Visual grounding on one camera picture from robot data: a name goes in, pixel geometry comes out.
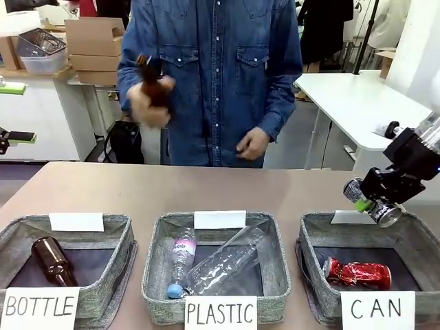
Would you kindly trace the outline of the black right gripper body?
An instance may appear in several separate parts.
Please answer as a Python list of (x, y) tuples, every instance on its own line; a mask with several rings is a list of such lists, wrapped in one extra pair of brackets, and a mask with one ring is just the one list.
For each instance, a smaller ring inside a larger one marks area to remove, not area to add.
[(436, 153), (384, 153), (391, 165), (379, 172), (376, 199), (402, 204), (422, 193), (424, 181), (439, 174), (439, 155)]

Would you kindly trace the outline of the person left hand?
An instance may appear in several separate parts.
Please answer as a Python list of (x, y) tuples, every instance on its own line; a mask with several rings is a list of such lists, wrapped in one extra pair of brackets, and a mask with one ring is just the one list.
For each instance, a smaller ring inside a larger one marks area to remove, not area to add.
[(236, 151), (241, 159), (254, 161), (264, 155), (270, 143), (270, 136), (260, 127), (248, 131), (237, 144)]

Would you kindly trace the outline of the person right hand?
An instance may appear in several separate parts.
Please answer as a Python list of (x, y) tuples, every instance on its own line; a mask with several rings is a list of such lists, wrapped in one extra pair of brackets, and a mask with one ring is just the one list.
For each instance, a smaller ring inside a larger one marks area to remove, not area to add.
[(168, 109), (151, 105), (151, 98), (142, 91), (142, 82), (132, 86), (126, 95), (131, 103), (131, 115), (137, 122), (154, 129), (166, 127), (171, 119)]

